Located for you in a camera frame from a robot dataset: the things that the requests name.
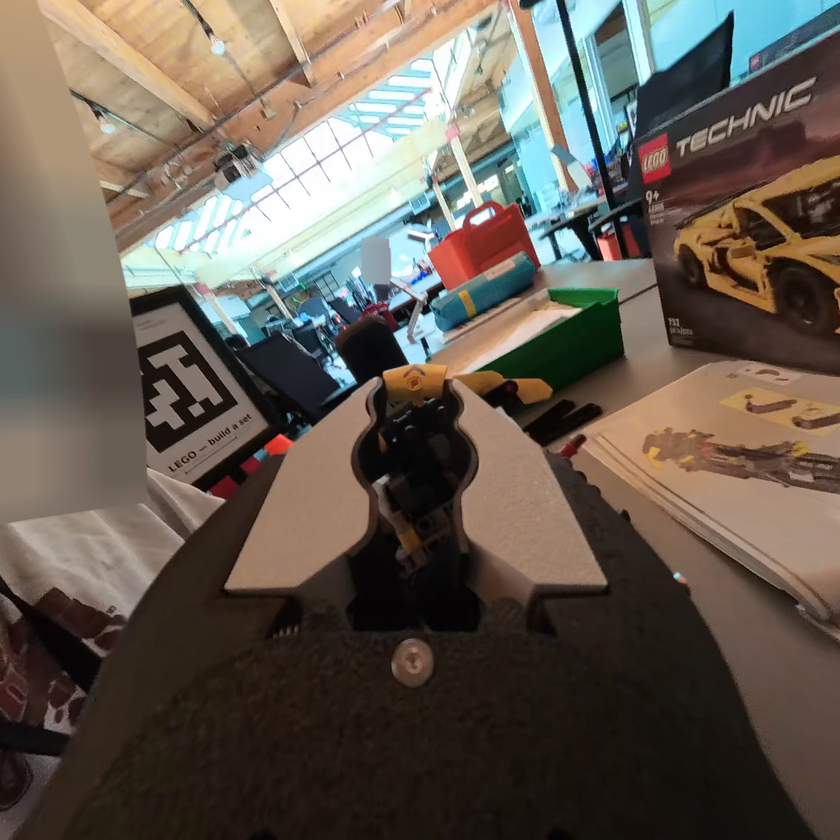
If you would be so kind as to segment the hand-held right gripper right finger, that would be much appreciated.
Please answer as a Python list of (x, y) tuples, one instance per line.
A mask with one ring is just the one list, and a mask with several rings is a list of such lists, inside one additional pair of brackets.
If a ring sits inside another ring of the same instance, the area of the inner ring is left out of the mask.
[(456, 427), (477, 456), (459, 498), (477, 595), (592, 595), (606, 577), (543, 448), (452, 381)]

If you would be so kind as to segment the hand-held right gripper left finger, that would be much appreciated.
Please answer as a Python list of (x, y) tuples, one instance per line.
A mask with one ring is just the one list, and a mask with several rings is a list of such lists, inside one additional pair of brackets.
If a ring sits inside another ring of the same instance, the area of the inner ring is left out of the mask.
[(352, 553), (375, 530), (358, 449), (382, 380), (364, 383), (286, 452), (224, 589), (230, 595), (353, 595)]

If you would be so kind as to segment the yellow emblem lego tile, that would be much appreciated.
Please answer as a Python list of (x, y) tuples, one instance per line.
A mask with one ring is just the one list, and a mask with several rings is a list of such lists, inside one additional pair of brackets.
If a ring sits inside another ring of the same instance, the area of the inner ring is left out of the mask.
[(382, 375), (389, 403), (423, 405), (444, 396), (448, 368), (443, 364), (407, 364)]

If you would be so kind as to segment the lego car chassis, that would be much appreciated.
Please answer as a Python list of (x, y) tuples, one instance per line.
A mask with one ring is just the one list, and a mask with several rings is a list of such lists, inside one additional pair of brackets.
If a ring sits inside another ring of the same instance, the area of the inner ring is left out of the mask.
[[(383, 381), (382, 376), (374, 380)], [(419, 406), (389, 403), (383, 384), (374, 397), (374, 427), (358, 449), (362, 476), (374, 492), (374, 532), (390, 530), (398, 544), (390, 565), (415, 596), (470, 588), (459, 498), (475, 474), (477, 456), (456, 427), (462, 406), (452, 381), (462, 382), (497, 410), (482, 397), (505, 383), (496, 373), (447, 372), (443, 398)], [(487, 603), (507, 597), (527, 604), (537, 595), (476, 596)]]

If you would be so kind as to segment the lego instruction booklet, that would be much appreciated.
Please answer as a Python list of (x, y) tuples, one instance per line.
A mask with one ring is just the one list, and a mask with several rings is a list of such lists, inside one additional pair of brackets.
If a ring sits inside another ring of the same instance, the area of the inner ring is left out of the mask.
[(709, 363), (585, 435), (586, 452), (838, 642), (838, 376)]

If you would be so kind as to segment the long black lego beam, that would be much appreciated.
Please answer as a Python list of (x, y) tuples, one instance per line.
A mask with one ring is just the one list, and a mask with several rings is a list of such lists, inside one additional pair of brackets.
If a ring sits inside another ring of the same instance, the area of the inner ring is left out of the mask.
[(576, 432), (578, 429), (583, 428), (585, 425), (596, 420), (601, 415), (603, 415), (603, 409), (601, 406), (594, 403), (582, 405), (561, 418), (561, 420), (553, 424), (551, 427), (546, 428), (539, 434), (533, 435), (533, 439), (540, 446), (547, 447), (555, 440), (565, 438)]
[(560, 400), (524, 426), (522, 431), (537, 443), (540, 443), (543, 439), (545, 439), (546, 443), (549, 443), (557, 437), (557, 429), (560, 427), (561, 422), (574, 409), (574, 401)]

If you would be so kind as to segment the yellow car lego box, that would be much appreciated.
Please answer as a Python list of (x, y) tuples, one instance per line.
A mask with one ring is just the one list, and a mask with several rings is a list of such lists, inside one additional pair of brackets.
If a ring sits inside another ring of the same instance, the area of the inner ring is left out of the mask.
[(838, 31), (638, 152), (668, 343), (838, 375)]

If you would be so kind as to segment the silver laptop stand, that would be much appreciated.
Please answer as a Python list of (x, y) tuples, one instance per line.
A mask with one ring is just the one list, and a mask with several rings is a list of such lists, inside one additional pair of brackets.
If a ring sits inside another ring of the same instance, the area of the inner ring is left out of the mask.
[(410, 344), (424, 343), (427, 332), (421, 328), (419, 322), (424, 310), (428, 307), (430, 292), (439, 286), (438, 281), (429, 277), (411, 282), (405, 277), (391, 276), (390, 285), (395, 293), (388, 302), (389, 311), (396, 313), (398, 310), (408, 307), (409, 318), (406, 327), (406, 339)]

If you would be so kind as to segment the blue plastic package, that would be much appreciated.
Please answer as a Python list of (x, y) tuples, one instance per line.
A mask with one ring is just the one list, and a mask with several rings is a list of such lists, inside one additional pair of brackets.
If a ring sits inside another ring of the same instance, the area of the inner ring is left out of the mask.
[(535, 265), (524, 251), (502, 260), (430, 304), (436, 328), (446, 333), (477, 318), (530, 289), (535, 275)]

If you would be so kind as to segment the flat white paper bag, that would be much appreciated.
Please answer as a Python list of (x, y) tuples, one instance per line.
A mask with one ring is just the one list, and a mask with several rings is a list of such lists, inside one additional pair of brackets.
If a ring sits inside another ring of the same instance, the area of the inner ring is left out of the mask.
[(477, 372), (582, 310), (552, 301), (547, 290), (515, 297), (446, 332), (444, 346), (430, 361), (451, 373)]

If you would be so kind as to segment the white printed sign board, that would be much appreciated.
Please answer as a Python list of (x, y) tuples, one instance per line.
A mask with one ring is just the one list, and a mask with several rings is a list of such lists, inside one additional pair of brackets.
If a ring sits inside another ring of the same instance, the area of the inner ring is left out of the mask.
[(147, 466), (199, 490), (239, 485), (244, 464), (280, 432), (276, 413), (184, 287), (129, 304)]

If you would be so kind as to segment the red tote bag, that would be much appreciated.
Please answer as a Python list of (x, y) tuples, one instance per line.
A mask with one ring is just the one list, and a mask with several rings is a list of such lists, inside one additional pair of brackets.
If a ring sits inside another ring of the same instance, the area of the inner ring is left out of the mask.
[(522, 210), (516, 203), (486, 202), (467, 213), (461, 230), (473, 277), (520, 253), (530, 258), (536, 270), (541, 268)]

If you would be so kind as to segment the green plastic bin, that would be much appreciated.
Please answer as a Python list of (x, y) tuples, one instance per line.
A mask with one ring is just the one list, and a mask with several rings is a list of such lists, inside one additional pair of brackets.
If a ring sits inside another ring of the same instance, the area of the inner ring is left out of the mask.
[(545, 290), (552, 301), (582, 307), (582, 312), (477, 372), (495, 372), (509, 380), (541, 380), (558, 392), (624, 357), (620, 290)]

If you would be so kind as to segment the black metal pole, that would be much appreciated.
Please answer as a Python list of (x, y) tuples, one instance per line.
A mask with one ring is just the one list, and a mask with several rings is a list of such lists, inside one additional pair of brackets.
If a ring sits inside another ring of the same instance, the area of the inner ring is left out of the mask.
[(616, 210), (620, 198), (613, 189), (613, 179), (606, 162), (602, 139), (611, 148), (617, 140), (616, 126), (613, 120), (613, 107), (606, 87), (602, 59), (594, 33), (578, 38), (571, 19), (568, 3), (556, 1), (563, 40), (572, 67), (575, 86), (581, 100), (584, 122), (590, 136), (595, 168), (601, 180), (603, 195), (608, 212)]

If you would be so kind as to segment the black mesh office chair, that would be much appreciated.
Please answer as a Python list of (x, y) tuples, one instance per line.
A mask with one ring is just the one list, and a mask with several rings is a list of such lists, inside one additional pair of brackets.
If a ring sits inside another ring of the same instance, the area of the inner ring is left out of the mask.
[(636, 140), (728, 88), (733, 29), (734, 12), (730, 11), (708, 37), (638, 89)]

